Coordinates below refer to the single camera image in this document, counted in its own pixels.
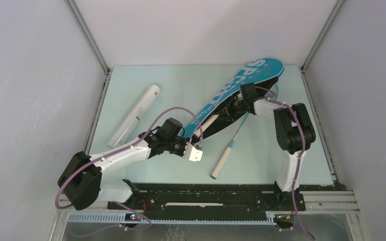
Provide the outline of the blue racket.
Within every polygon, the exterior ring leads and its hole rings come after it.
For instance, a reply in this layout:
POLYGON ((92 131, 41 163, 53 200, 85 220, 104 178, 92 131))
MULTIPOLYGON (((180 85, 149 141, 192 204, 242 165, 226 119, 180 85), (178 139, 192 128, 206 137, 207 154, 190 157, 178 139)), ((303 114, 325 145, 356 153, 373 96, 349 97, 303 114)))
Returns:
MULTIPOLYGON (((277 84, 275 84, 274 87, 272 87, 269 92, 265 95, 266 97, 269 97, 270 99, 272 100, 277 100, 278 99, 278 95, 279 95, 279 87, 277 84)), ((236 134, 234 135, 233 139, 231 140, 231 142, 227 145, 227 147, 225 148, 225 150, 223 151, 223 153, 221 154, 219 160, 217 161, 213 171, 210 173, 210 177, 214 180, 217 179, 219 173, 221 172, 221 170, 223 169, 228 157, 230 156, 230 153, 233 149, 233 146, 235 144, 235 141, 236 141, 236 138, 238 137, 240 131, 242 130, 243 126, 245 125, 248 117, 249 117, 249 114, 245 114, 244 115, 244 119, 242 120, 242 123, 240 125, 240 127, 238 128, 236 134)))
POLYGON ((205 130, 210 127, 210 125, 219 117, 218 114, 210 116, 203 124, 202 124, 202 132, 200 131, 200 128, 198 128, 195 132, 194 135, 197 137, 201 137, 202 134, 205 133, 205 130))

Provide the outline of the blue racket bag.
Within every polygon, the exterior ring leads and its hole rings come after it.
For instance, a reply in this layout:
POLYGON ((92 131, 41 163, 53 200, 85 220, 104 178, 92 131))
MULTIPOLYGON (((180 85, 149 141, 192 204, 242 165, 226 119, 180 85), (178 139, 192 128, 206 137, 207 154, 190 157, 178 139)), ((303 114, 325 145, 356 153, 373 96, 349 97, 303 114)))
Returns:
POLYGON ((201 125, 212 115, 219 117, 205 130, 206 139, 236 121, 228 120, 224 107, 230 97, 254 100, 256 115, 270 117, 277 106, 266 102, 265 95, 278 82, 284 72, 284 63, 276 58, 260 58, 247 63, 197 114, 201 125))

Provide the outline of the white shuttlecock tube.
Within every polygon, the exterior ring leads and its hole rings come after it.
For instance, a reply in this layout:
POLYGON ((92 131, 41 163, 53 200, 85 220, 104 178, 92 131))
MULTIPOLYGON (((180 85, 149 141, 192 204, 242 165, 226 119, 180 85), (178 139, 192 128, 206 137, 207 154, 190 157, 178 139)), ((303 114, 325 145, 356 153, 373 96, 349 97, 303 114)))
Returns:
POLYGON ((142 96, 135 102, 135 105, 131 108, 129 113, 124 117, 116 131, 111 138, 107 141, 107 146, 110 148, 116 148, 124 144, 131 133, 134 131, 139 121, 143 118, 144 114, 150 109, 151 105, 157 99, 161 93, 161 88, 155 84, 142 94, 142 96))

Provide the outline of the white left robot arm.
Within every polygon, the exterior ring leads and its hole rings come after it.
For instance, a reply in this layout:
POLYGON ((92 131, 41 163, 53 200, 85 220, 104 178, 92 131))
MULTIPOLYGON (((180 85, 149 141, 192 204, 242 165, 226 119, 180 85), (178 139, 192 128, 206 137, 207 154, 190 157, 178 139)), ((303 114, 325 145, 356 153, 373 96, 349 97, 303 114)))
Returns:
POLYGON ((117 201, 126 209, 138 205, 139 196, 129 180, 114 182, 108 177, 138 161, 147 160, 164 152, 175 154, 190 161, 194 145, 179 136, 182 124, 167 119, 154 132, 144 132, 138 138, 118 148, 92 156, 84 151, 74 154, 57 181, 59 194, 64 194, 70 204, 67 208, 84 210, 96 201, 117 201))

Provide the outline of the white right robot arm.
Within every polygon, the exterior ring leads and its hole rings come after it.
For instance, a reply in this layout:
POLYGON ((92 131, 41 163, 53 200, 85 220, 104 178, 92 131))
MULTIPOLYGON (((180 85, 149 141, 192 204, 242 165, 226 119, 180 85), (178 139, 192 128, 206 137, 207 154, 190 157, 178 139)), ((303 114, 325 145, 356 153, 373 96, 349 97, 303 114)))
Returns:
POLYGON ((272 203, 279 210, 287 209, 293 202, 288 192, 299 188, 303 159, 316 140, 316 132, 303 103, 289 105, 276 100, 277 94, 256 84, 241 85, 240 97, 228 99, 222 113, 232 121, 245 113, 274 118, 276 140, 287 153, 276 180, 279 192, 273 194, 272 203))

